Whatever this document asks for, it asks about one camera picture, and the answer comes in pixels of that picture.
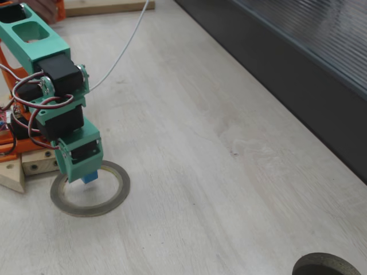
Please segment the person's hand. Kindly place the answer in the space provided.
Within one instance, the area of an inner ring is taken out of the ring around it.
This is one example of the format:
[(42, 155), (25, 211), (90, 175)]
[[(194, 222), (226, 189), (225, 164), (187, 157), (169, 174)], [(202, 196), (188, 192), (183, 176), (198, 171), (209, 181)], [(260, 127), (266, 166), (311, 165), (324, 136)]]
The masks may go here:
[(27, 3), (46, 23), (57, 21), (57, 6), (53, 0), (28, 0)]

